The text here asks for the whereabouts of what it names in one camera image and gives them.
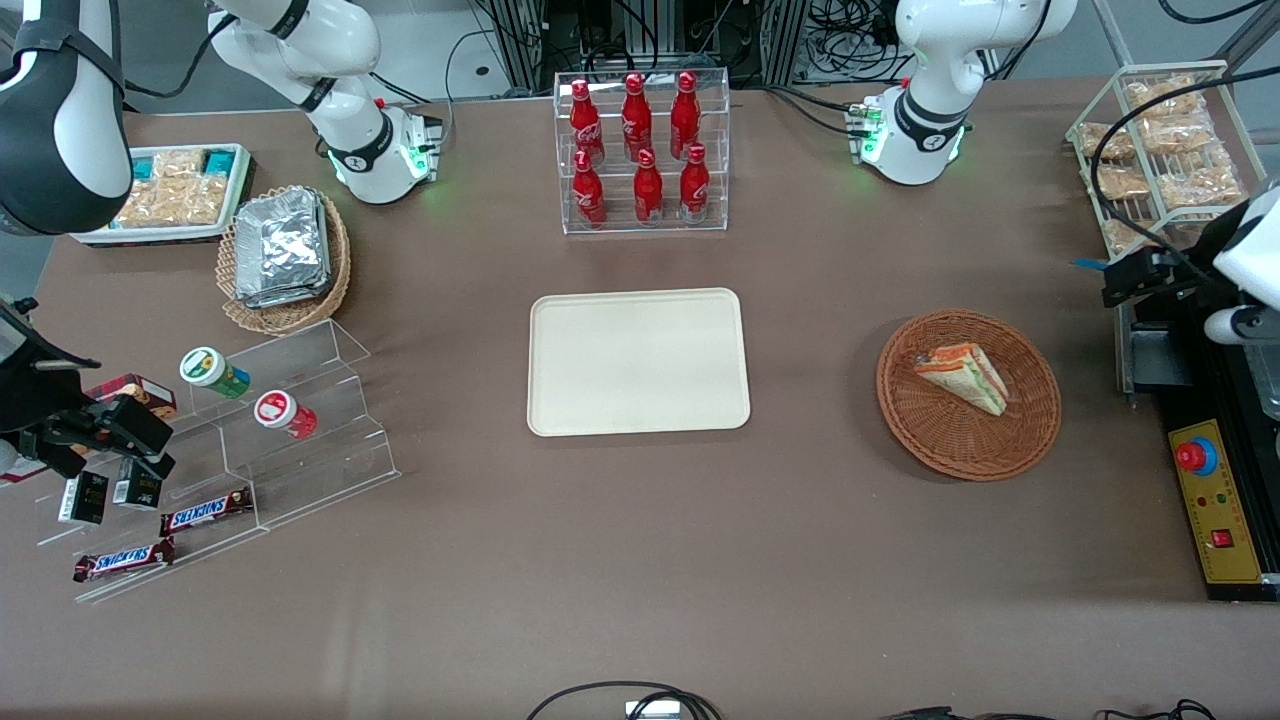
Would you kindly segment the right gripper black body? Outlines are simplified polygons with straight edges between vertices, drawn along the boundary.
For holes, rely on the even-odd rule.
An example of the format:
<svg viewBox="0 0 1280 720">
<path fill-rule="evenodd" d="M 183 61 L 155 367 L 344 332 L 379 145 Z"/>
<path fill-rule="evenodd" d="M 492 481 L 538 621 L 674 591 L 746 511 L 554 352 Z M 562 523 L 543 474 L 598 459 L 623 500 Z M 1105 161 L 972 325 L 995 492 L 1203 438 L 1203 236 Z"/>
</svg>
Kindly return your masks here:
<svg viewBox="0 0 1280 720">
<path fill-rule="evenodd" d="M 38 425 L 45 420 L 87 420 L 93 404 L 81 386 L 81 372 L 101 363 L 49 342 L 32 325 L 35 299 L 3 300 L 1 410 L 3 465 L 37 462 Z"/>
</svg>

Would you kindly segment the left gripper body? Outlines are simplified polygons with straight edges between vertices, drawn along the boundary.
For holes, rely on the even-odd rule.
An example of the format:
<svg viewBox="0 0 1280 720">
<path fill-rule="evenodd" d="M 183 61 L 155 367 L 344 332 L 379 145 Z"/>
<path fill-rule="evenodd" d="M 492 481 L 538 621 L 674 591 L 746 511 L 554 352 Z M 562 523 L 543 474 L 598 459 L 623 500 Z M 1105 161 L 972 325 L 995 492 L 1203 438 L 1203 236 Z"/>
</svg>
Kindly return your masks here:
<svg viewBox="0 0 1280 720">
<path fill-rule="evenodd" d="M 1211 222 L 1199 225 L 1176 223 L 1162 228 L 1166 241 L 1189 263 L 1174 260 L 1174 290 L 1161 293 L 1166 307 L 1189 304 L 1198 309 L 1225 309 L 1239 304 L 1242 292 L 1213 265 L 1213 260 L 1236 233 L 1245 214 L 1245 205 L 1235 205 Z"/>
</svg>

